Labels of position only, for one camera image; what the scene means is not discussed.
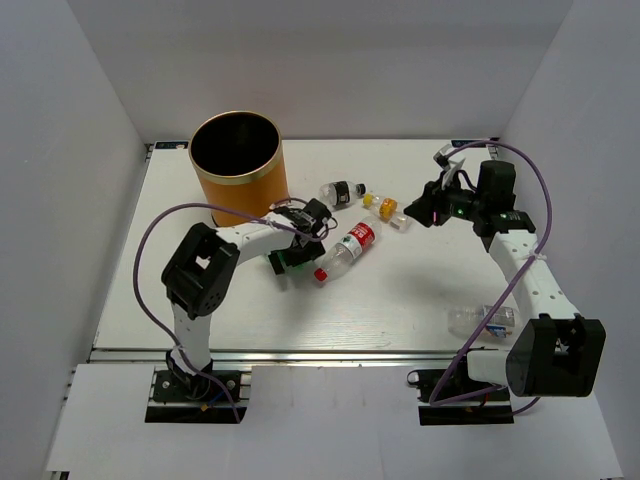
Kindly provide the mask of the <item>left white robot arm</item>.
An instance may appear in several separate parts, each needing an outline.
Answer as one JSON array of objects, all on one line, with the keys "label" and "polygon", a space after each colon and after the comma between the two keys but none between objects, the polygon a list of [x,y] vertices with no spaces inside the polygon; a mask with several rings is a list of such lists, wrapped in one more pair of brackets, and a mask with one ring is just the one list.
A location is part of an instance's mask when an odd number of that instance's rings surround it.
[{"label": "left white robot arm", "polygon": [[266,256],[273,272],[281,275],[317,259],[325,253],[321,236],[331,218],[330,210],[313,198],[301,208],[278,205],[241,225],[211,228],[197,223],[189,229],[161,275],[178,340],[167,365],[188,398],[202,398],[210,390],[211,318],[235,269]]}]

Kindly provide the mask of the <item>green plastic bottle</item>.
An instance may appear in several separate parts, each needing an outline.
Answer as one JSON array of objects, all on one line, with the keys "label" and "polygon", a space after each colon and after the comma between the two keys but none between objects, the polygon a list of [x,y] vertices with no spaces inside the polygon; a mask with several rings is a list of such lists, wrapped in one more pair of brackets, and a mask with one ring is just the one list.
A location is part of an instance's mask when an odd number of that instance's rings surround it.
[{"label": "green plastic bottle", "polygon": [[308,255],[304,252],[280,250],[277,252],[277,258],[280,263],[280,270],[286,272],[287,270],[301,267],[309,262]]}]

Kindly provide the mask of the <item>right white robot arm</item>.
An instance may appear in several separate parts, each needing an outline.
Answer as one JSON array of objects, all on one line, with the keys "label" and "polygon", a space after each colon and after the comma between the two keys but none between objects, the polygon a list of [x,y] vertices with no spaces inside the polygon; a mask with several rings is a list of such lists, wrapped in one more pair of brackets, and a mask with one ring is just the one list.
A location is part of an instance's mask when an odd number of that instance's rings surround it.
[{"label": "right white robot arm", "polygon": [[425,227],[451,218],[472,223],[474,233],[500,267],[524,328],[507,350],[477,349],[467,341],[429,401],[450,377],[453,390],[472,399],[480,392],[508,388],[519,397],[587,397],[591,394],[606,333],[597,319],[587,319],[564,295],[546,260],[543,243],[528,214],[514,208],[516,171],[512,164],[489,160],[480,165],[475,187],[465,189],[459,161],[440,156],[442,172],[404,212]]}]

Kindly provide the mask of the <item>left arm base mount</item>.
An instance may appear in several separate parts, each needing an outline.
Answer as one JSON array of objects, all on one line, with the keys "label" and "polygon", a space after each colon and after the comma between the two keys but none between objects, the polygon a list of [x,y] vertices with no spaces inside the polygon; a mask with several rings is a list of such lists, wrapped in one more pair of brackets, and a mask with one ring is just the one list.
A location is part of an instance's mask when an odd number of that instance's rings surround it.
[{"label": "left arm base mount", "polygon": [[[213,374],[225,384],[242,420],[249,403],[251,373],[218,370]],[[152,380],[146,423],[237,424],[231,404],[215,383],[204,379],[204,385],[193,394],[168,369],[156,369]]]}]

